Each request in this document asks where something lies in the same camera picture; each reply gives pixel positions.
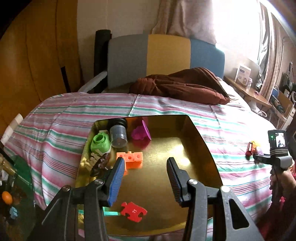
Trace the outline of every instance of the wooden desk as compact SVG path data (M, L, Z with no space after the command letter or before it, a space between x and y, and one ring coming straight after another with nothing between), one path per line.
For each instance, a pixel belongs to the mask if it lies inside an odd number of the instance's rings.
M240 92L244 94L245 100L252 100L255 101L258 104L264 105L266 107L271 107L271 104L266 100L262 95L256 95L255 90L253 88L247 88L246 86L243 86L237 82L235 82L233 79L224 76L224 81L229 84L232 87L235 87Z

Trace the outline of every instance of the human hand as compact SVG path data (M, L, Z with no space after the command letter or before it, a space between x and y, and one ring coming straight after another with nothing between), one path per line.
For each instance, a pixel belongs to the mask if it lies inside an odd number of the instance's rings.
M270 171L270 190L276 189L276 184L282 187L282 193L275 194L278 195L280 199L281 195L285 198L289 198L290 194L296 188L296 180L294 179L290 170L279 171L277 168L273 167Z

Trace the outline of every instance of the white box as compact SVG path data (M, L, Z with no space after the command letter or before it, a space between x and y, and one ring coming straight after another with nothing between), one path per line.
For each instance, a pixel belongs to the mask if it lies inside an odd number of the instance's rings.
M238 80L242 85L247 85L250 74L251 74L251 69L241 64L237 68L237 74L234 80L235 82L237 82Z

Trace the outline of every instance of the window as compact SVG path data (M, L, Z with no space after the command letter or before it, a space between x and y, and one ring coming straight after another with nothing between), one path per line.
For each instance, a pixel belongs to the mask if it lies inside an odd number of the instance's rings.
M260 6L256 0L213 0L217 47L241 53L257 63Z

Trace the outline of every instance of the green plastic bottle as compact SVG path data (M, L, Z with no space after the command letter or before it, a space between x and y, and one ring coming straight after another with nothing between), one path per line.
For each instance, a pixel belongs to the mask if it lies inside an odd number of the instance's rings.
M99 132L94 136L91 142L91 151L103 155L105 153L110 153L111 142L109 135L105 132Z

